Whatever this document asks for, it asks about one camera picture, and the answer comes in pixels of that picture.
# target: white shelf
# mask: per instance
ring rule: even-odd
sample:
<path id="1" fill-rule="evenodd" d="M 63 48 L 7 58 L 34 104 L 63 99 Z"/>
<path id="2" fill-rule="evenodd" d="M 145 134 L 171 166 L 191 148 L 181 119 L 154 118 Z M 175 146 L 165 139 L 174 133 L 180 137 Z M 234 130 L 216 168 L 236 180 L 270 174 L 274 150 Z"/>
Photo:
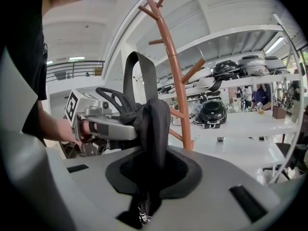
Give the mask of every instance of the white shelf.
<path id="1" fill-rule="evenodd" d="M 180 126 L 170 125 L 178 134 L 182 134 Z M 265 111 L 264 115 L 257 112 L 228 114 L 227 121 L 220 128 L 203 129 L 202 126 L 191 124 L 192 137 L 216 136 L 248 138 L 296 132 L 298 126 L 288 119 L 275 119 L 272 111 Z"/>
<path id="2" fill-rule="evenodd" d="M 287 74 L 287 75 L 266 75 L 266 76 L 258 76 L 258 77 L 247 77 L 241 79 L 232 79 L 223 81 L 219 89 L 230 88 L 230 87 L 240 87 L 240 86 L 251 86 L 253 84 L 264 84 L 264 83 L 271 83 L 277 81 L 294 81 L 300 80 L 300 74 Z M 202 93 L 208 91 L 205 87 L 193 87 L 186 89 L 186 96 Z M 177 94 L 170 93 L 170 94 L 163 94 L 159 95 L 159 99 L 168 99 L 168 98 L 175 98 Z"/>
<path id="3" fill-rule="evenodd" d="M 182 147 L 182 142 L 169 135 L 169 145 Z M 273 141 L 216 137 L 195 139 L 193 151 L 226 160 L 244 171 L 271 167 L 284 162 L 284 156 Z"/>

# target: white metal pole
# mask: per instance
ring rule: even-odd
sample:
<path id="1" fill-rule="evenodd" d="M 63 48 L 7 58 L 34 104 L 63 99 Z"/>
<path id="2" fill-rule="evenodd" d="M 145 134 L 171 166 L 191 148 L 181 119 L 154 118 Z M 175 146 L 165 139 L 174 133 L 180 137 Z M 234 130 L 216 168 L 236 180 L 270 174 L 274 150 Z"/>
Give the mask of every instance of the white metal pole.
<path id="1" fill-rule="evenodd" d="M 295 58 L 295 62 L 296 62 L 296 65 L 297 65 L 297 69 L 298 69 L 298 72 L 300 74 L 300 76 L 302 76 L 302 70 L 300 68 L 300 64 L 299 64 L 299 58 L 298 58 L 298 55 L 297 55 L 297 52 L 296 52 L 296 48 L 289 36 L 289 34 L 287 33 L 286 31 L 286 28 L 284 27 L 282 21 L 280 20 L 280 18 L 274 14 L 273 15 L 274 18 L 277 20 L 278 24 L 282 27 L 283 31 L 284 31 L 284 34 L 290 44 L 290 47 L 292 49 L 292 52 L 293 52 L 293 56 Z M 279 167 L 279 169 L 277 170 L 277 173 L 276 175 L 271 179 L 271 181 L 269 182 L 270 184 L 271 183 L 274 183 L 276 181 L 276 179 L 279 177 L 279 175 L 281 174 L 281 172 L 283 171 L 283 169 L 285 168 L 286 164 L 288 163 L 288 161 L 290 160 L 291 156 L 292 156 L 292 153 L 295 149 L 295 145 L 296 145 L 296 142 L 298 140 L 298 136 L 299 136 L 299 133 L 300 133 L 300 128 L 302 126 L 302 122 L 303 122 L 303 115 L 304 115 L 304 89 L 302 88 L 303 87 L 303 78 L 301 77 L 300 78 L 300 86 L 301 86 L 301 92 L 300 92 L 300 112 L 299 112 L 299 117 L 298 117 L 298 127 L 297 127 L 297 132 L 295 133 L 295 136 L 292 140 L 292 143 L 291 143 L 291 146 L 290 146 L 290 149 L 289 149 L 289 152 L 287 153 L 286 157 L 285 157 L 285 160 L 284 160 L 284 163 Z"/>

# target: balcony railing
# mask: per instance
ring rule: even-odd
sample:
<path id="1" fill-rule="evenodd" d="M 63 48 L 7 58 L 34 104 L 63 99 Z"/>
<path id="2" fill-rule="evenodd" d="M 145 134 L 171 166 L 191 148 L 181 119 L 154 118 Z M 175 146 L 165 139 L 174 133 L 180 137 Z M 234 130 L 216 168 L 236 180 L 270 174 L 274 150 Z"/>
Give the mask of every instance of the balcony railing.
<path id="1" fill-rule="evenodd" d="M 47 66 L 46 82 L 76 77 L 101 76 L 104 61 L 77 61 Z"/>

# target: brown box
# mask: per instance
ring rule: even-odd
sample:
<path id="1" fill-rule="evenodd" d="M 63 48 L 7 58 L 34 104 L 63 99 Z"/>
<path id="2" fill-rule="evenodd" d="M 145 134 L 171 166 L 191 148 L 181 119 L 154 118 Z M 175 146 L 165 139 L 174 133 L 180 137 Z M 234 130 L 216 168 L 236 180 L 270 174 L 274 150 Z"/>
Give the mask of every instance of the brown box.
<path id="1" fill-rule="evenodd" d="M 273 117 L 276 119 L 285 119 L 285 110 L 281 107 L 274 106 L 273 107 Z"/>

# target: black helmet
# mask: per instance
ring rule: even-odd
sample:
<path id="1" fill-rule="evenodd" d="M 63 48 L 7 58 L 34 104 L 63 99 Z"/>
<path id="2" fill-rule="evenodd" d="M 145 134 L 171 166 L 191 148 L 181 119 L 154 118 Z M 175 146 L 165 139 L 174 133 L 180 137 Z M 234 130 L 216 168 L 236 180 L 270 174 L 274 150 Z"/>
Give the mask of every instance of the black helmet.
<path id="1" fill-rule="evenodd" d="M 227 60 L 227 61 L 224 61 L 224 62 L 221 62 L 215 65 L 215 67 L 213 68 L 213 75 L 215 77 L 218 77 L 218 76 L 233 73 L 239 70 L 240 68 L 235 62 L 231 60 Z"/>
<path id="2" fill-rule="evenodd" d="M 201 108 L 200 117 L 206 124 L 223 124 L 227 119 L 227 108 L 221 100 L 208 100 Z"/>

